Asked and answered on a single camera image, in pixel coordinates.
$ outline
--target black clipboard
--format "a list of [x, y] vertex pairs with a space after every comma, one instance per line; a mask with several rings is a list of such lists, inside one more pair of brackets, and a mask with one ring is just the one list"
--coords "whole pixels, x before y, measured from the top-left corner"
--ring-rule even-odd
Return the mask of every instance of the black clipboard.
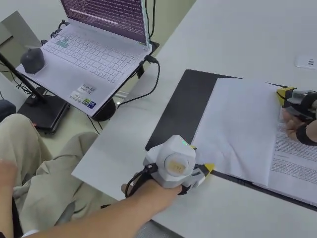
[[[164, 143], [173, 135], [180, 135], [187, 142], [192, 142], [217, 80], [219, 78], [229, 77], [230, 76], [190, 69], [186, 70], [150, 137], [146, 145], [146, 150], [148, 151], [152, 147]], [[212, 171], [212, 174], [317, 211], [317, 207], [313, 205], [256, 186], [250, 181], [222, 174], [217, 171]]]

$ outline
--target wrist strap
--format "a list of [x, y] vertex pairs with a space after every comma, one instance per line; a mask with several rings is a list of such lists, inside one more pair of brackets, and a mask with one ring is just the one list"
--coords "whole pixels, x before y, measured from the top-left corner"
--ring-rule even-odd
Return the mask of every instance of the wrist strap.
[[306, 127], [312, 122], [313, 120], [306, 124], [301, 125], [296, 130], [297, 139], [304, 145], [315, 145], [315, 146], [317, 145], [317, 142], [310, 140], [306, 133]]

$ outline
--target laptop screen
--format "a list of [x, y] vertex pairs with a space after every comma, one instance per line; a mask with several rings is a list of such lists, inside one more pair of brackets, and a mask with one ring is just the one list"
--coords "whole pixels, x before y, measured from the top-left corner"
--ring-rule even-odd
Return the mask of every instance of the laptop screen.
[[68, 18], [146, 44], [141, 0], [61, 0]]

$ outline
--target white table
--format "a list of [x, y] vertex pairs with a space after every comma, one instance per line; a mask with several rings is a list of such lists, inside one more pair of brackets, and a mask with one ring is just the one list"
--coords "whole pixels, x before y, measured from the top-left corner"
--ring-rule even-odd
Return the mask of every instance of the white table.
[[[157, 56], [156, 91], [122, 106], [73, 174], [123, 199], [120, 186], [142, 169], [145, 145], [185, 69], [317, 90], [317, 71], [294, 66], [297, 54], [317, 55], [316, 9], [314, 0], [197, 0]], [[153, 64], [129, 97], [150, 91], [156, 75]], [[317, 234], [317, 212], [217, 177], [154, 220], [186, 238]]]

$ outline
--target white electrical outlet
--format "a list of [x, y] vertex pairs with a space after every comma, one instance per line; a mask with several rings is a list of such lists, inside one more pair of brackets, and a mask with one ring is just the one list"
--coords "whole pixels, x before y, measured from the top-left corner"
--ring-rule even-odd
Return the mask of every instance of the white electrical outlet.
[[295, 66], [299, 68], [317, 70], [317, 56], [297, 56], [295, 59]]

